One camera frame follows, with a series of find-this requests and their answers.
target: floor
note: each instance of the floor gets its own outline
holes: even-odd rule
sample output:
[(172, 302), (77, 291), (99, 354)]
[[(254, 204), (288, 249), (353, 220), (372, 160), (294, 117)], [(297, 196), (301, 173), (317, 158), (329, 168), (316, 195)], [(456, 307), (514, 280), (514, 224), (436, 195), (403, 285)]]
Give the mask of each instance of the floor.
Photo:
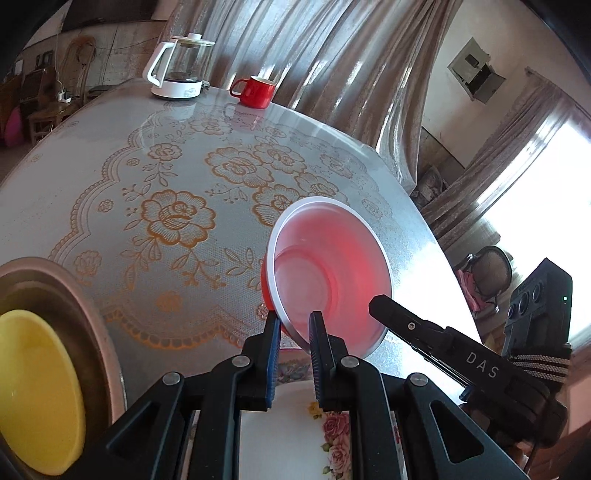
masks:
[(0, 184), (4, 178), (17, 166), (18, 162), (29, 153), (33, 146), (26, 142), (18, 147), (8, 148), (0, 145)]

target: white plate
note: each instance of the white plate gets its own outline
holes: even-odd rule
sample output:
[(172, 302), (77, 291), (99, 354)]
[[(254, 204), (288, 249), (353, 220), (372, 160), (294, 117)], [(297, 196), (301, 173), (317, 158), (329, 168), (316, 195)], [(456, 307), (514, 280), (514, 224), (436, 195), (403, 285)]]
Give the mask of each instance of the white plate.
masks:
[(346, 480), (349, 415), (320, 411), (313, 381), (279, 385), (268, 412), (242, 412), (239, 468), (241, 480)]

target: window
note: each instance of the window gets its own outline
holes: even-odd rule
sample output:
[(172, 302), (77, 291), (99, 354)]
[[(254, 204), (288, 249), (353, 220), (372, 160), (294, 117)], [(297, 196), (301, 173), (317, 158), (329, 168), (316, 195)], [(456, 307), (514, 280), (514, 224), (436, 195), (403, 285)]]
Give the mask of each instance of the window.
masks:
[(485, 213), (525, 278), (548, 257), (573, 277), (569, 341), (591, 325), (591, 141), (564, 124)]

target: mug handle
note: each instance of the mug handle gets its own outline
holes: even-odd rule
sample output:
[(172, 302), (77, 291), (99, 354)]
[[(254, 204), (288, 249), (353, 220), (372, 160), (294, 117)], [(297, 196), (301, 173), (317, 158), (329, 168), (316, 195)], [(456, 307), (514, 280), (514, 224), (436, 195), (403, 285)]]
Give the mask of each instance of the mug handle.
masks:
[(238, 85), (240, 82), (247, 82), (247, 81), (248, 81), (248, 79), (238, 79), (238, 80), (236, 80), (236, 81), (235, 81), (235, 82), (232, 84), (232, 86), (230, 87), (230, 95), (232, 95), (233, 97), (236, 97), (236, 98), (240, 98), (240, 95), (242, 95), (242, 94), (241, 94), (241, 93), (234, 93), (234, 92), (233, 92), (233, 90), (234, 90), (234, 87), (235, 87), (236, 85)]

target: camera lens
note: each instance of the camera lens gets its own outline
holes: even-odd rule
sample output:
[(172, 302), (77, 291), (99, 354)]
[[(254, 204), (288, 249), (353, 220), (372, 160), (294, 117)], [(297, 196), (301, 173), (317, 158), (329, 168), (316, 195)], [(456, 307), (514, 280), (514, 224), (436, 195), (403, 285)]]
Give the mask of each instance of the camera lens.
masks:
[(534, 287), (534, 291), (531, 294), (531, 299), (534, 301), (534, 303), (538, 303), (540, 301), (541, 297), (542, 297), (542, 284), (538, 283)]
[(530, 304), (530, 294), (525, 292), (519, 299), (519, 315), (523, 315)]

